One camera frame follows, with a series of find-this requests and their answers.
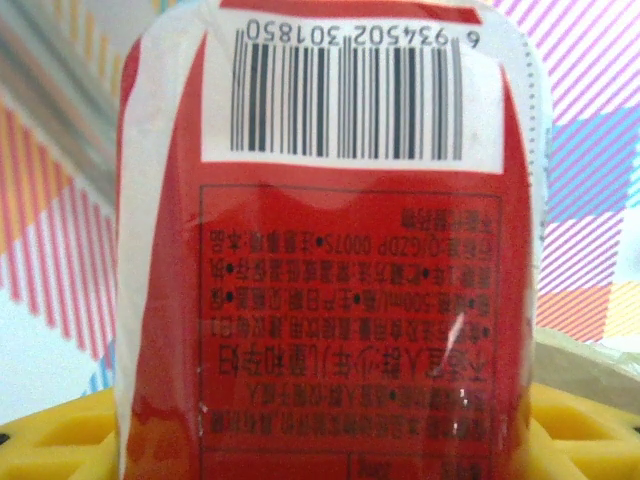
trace red stripe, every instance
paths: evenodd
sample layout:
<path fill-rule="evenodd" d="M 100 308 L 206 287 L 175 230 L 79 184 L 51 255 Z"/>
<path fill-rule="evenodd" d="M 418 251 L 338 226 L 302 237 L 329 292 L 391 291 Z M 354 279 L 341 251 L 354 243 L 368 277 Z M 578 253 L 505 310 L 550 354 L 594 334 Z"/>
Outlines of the red stripe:
<path fill-rule="evenodd" d="M 222 0 L 221 8 L 255 10 L 294 17 L 318 18 L 415 18 L 481 25 L 470 7 L 449 7 L 395 0 Z"/>
<path fill-rule="evenodd" d="M 560 316 L 560 310 L 566 309 L 576 302 L 581 301 L 585 295 L 587 299 L 589 299 L 590 296 L 593 296 L 593 299 L 599 299 L 602 295 L 601 291 L 596 290 L 599 288 L 602 287 L 587 287 L 559 293 L 544 293 L 540 296 L 536 316 L 538 320 L 544 324 L 543 326 L 551 326 L 548 322 Z"/>
<path fill-rule="evenodd" d="M 598 297 L 589 298 L 589 302 L 582 305 L 575 305 L 571 310 L 574 318 L 570 325 L 570 330 L 573 332 L 573 337 L 589 333 L 594 326 L 594 323 L 603 323 L 604 315 L 607 313 L 609 307 L 610 289 L 609 287 L 602 287 L 602 292 Z"/>
<path fill-rule="evenodd" d="M 98 273 L 98 264 L 96 260 L 98 257 L 98 252 L 95 248 L 95 242 L 93 241 L 94 230 L 91 226 L 91 217 L 89 215 L 89 197 L 86 190 L 82 190 L 80 197 L 82 199 L 82 217 L 84 222 L 84 230 L 87 233 L 89 269 L 91 270 L 91 280 L 93 284 L 93 288 L 91 289 L 91 291 L 93 293 L 94 301 L 98 306 L 98 326 L 100 327 L 100 336 L 102 337 L 102 351 L 105 352 L 105 361 L 107 368 L 111 368 L 111 355 L 109 355 L 109 341 L 111 339 L 109 338 L 109 334 L 107 333 L 107 315 L 104 311 L 104 305 L 102 303 L 103 289 L 100 288 L 100 274 Z"/>
<path fill-rule="evenodd" d="M 604 329 L 607 324 L 607 310 L 609 309 L 609 302 L 605 302 L 599 308 L 590 306 L 590 312 L 588 315 L 580 318 L 579 324 L 574 324 L 570 330 L 574 339 L 579 342 L 599 341 L 602 340 L 604 335 Z"/>
<path fill-rule="evenodd" d="M 42 236 L 42 212 L 38 210 L 37 192 L 39 185 L 36 185 L 35 163 L 33 159 L 33 149 L 31 148 L 31 132 L 26 128 L 22 129 L 22 137 L 24 139 L 25 157 L 27 160 L 27 175 L 29 177 L 29 188 L 31 189 L 31 213 L 34 219 L 36 231 L 36 251 L 38 255 L 38 264 L 40 265 L 40 283 L 44 291 L 45 315 L 47 317 L 47 325 L 51 328 L 56 326 L 56 318 L 53 311 L 53 299 L 51 294 L 51 277 L 49 276 L 49 266 L 44 249 L 46 248 L 44 238 Z"/>
<path fill-rule="evenodd" d="M 80 308 L 80 295 L 78 293 L 78 288 L 75 282 L 77 274 L 76 274 L 75 265 L 73 264 L 73 250 L 71 250 L 69 218 L 67 215 L 67 207 L 65 206 L 64 194 L 62 191 L 63 173 L 62 173 L 62 169 L 60 168 L 60 165 L 58 164 L 55 165 L 55 176 L 56 176 L 56 183 L 59 186 L 58 191 L 60 192 L 60 196 L 59 196 L 60 217 L 62 219 L 62 234 L 64 237 L 64 252 L 62 250 L 58 250 L 58 252 L 60 252 L 60 255 L 62 255 L 62 257 L 67 262 L 67 278 L 69 279 L 69 284 L 71 285 L 71 297 L 73 299 L 73 310 L 74 310 L 73 319 L 74 319 L 74 325 L 76 327 L 76 342 L 80 350 L 86 350 L 87 342 L 85 340 L 84 326 L 82 325 L 82 319 L 81 319 L 82 309 Z"/>
<path fill-rule="evenodd" d="M 115 336 L 116 333 L 116 316 L 115 316 L 115 304 L 113 302 L 113 292 L 111 290 L 111 276 L 113 275 L 113 271 L 111 271 L 111 275 L 109 274 L 109 267 L 107 267 L 107 252 L 105 246 L 105 235 L 104 229 L 102 226 L 102 212 L 100 212 L 100 207 L 98 204 L 93 205 L 93 217 L 96 222 L 96 228 L 98 232 L 98 247 L 100 249 L 100 264 L 102 265 L 102 276 L 104 280 L 104 284 L 107 291 L 107 306 L 109 308 L 109 321 L 111 323 L 111 332 Z"/>
<path fill-rule="evenodd" d="M 96 324 L 98 319 L 95 318 L 93 308 L 91 308 L 91 290 L 89 289 L 89 279 L 87 275 L 87 265 L 84 259 L 86 246 L 82 238 L 82 230 L 80 229 L 80 215 L 78 208 L 78 191 L 75 183 L 69 184 L 69 196 L 71 197 L 71 219 L 73 228 L 75 229 L 76 248 L 78 252 L 78 262 L 80 264 L 80 280 L 82 282 L 82 297 L 87 312 L 87 323 L 89 324 L 89 346 L 91 348 L 91 357 L 94 360 L 100 359 L 100 351 L 98 350 L 98 336 L 96 333 Z"/>
<path fill-rule="evenodd" d="M 602 290 L 594 291 L 593 288 L 586 288 L 568 299 L 568 301 L 558 302 L 558 305 L 550 311 L 539 312 L 539 325 L 561 330 L 567 323 L 573 321 L 573 318 L 567 318 L 567 312 L 581 311 L 583 308 L 591 308 L 590 305 L 598 306 L 599 304 L 607 303 L 609 301 L 609 290 L 607 287 L 598 288 Z"/>
<path fill-rule="evenodd" d="M 18 203 L 18 220 L 20 222 L 20 232 L 22 241 L 22 256 L 25 263 L 27 274 L 27 301 L 29 310 L 33 315 L 40 315 L 40 303 L 38 302 L 38 292 L 36 290 L 36 278 L 31 258 L 31 241 L 29 239 L 28 229 L 29 220 L 27 219 L 27 197 L 22 188 L 22 178 L 20 178 L 20 158 L 18 156 L 18 142 L 22 140 L 22 135 L 18 134 L 16 127 L 16 118 L 12 112 L 7 113 L 7 124 L 9 126 L 9 149 L 11 150 L 11 163 L 13 164 L 13 178 L 16 189 L 16 199 Z"/>
<path fill-rule="evenodd" d="M 62 283 L 62 266 L 60 260 L 60 244 L 58 242 L 58 235 L 56 233 L 57 229 L 55 228 L 53 222 L 53 192 L 51 187 L 51 179 L 49 178 L 49 172 L 47 171 L 47 151 L 41 145 L 38 148 L 38 163 L 40 166 L 40 172 L 42 173 L 42 178 L 44 180 L 44 196 L 46 204 L 48 205 L 46 217 L 48 220 L 48 228 L 49 228 L 49 237 L 51 241 L 51 247 L 53 251 L 53 271 L 56 278 L 57 284 L 57 293 L 58 293 L 58 304 L 60 305 L 60 314 L 62 319 L 62 334 L 65 338 L 71 338 L 71 329 L 69 327 L 69 305 L 67 304 L 67 295 L 64 289 L 64 284 Z"/>
<path fill-rule="evenodd" d="M 0 110 L 0 115 L 7 115 L 6 110 Z M 9 152 L 5 152 L 2 142 L 2 132 L 0 132 L 0 160 L 9 161 Z M 11 287 L 11 298 L 19 302 L 22 300 L 20 292 L 20 279 L 18 277 L 18 262 L 14 251 L 15 242 L 13 225 L 11 224 L 11 211 L 9 210 L 9 179 L 6 178 L 5 170 L 0 164 L 0 203 L 2 203 L 2 220 L 4 226 L 4 238 L 6 239 L 7 258 L 9 259 L 9 285 Z"/>

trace white label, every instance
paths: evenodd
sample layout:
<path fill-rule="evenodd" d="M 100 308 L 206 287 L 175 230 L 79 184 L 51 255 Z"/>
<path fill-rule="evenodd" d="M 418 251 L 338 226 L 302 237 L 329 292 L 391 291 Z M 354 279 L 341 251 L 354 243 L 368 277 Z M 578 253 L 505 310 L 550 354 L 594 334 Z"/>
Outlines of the white label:
<path fill-rule="evenodd" d="M 503 172 L 501 70 L 475 26 L 215 12 L 204 161 Z"/>

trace barcode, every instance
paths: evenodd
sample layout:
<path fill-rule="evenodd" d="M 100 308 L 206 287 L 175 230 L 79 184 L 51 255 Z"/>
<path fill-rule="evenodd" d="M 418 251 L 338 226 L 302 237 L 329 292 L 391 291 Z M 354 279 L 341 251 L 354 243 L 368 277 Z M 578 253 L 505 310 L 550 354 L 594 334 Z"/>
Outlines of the barcode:
<path fill-rule="evenodd" d="M 367 160 L 461 160 L 460 43 L 340 47 L 236 32 L 230 150 Z"/>

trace beige surface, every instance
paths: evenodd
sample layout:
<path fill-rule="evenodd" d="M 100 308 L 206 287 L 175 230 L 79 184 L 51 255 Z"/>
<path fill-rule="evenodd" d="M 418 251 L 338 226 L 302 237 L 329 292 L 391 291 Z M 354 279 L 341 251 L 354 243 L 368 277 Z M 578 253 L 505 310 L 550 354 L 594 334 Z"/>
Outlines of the beige surface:
<path fill-rule="evenodd" d="M 534 381 L 640 414 L 640 355 L 578 343 L 536 330 Z"/>

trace striped fabric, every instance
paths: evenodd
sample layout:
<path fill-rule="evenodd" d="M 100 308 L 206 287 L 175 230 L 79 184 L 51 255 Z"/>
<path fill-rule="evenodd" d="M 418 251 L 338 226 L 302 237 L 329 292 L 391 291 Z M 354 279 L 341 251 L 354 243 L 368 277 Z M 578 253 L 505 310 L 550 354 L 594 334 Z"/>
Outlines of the striped fabric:
<path fill-rule="evenodd" d="M 0 288 L 104 357 L 115 329 L 112 216 L 1 100 L 0 212 Z"/>

